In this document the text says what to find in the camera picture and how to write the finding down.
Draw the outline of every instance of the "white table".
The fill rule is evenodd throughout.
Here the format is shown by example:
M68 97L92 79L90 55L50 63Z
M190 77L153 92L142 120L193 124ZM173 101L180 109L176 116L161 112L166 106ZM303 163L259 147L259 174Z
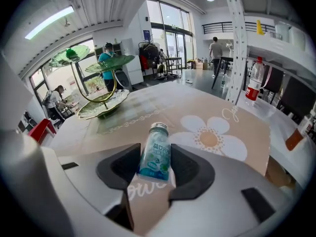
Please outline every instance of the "white table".
M237 106L269 124L271 130L270 155L304 188L315 167L316 145L310 137L305 138L294 150L289 151L285 145L285 140L297 127L292 119L260 98L256 100L254 106L248 105L245 91L240 93Z

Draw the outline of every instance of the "orange bottle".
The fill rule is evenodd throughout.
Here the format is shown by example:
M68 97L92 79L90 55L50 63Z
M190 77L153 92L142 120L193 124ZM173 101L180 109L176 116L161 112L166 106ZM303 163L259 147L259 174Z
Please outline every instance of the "orange bottle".
M303 120L300 122L298 127L295 129L293 134L285 141L287 149L292 151L300 141L307 136L311 127L313 126L313 119L315 117L315 111L311 110L311 112L304 116Z

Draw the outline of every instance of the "white pillar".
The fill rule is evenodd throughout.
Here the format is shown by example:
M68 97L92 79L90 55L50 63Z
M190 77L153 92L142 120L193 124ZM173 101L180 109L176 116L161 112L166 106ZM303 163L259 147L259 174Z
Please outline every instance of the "white pillar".
M234 29L234 62L226 100L237 103L247 59L247 33L241 0L227 0Z

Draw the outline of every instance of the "woman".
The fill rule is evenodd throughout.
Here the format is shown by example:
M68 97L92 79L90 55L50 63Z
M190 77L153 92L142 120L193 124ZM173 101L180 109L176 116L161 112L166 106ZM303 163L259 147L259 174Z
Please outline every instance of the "woman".
M49 111L62 122L65 120L65 118L56 109L61 109L63 107L67 107L69 109L71 108L70 105L66 105L65 103L62 102L63 98L61 94L64 93L64 91L65 90L62 85L59 85L57 88L55 88L51 92L49 96L48 104L47 104L47 108L49 109Z
M99 62L105 61L107 59L110 59L112 57L116 56L116 54L113 52L113 45L111 43L106 43L105 45L105 52L102 53L99 57ZM103 79L105 86L107 87L109 92L112 92L114 88L114 79L112 76L111 71L107 71L103 73ZM117 82L117 89L123 89L123 87Z

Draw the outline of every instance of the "white shelf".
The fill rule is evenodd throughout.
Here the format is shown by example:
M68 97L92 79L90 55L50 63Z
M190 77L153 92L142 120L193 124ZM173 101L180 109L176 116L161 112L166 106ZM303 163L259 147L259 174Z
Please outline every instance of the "white shelf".
M300 48L268 36L247 32L250 56L262 56L268 62L281 64L284 69L316 83L316 58Z

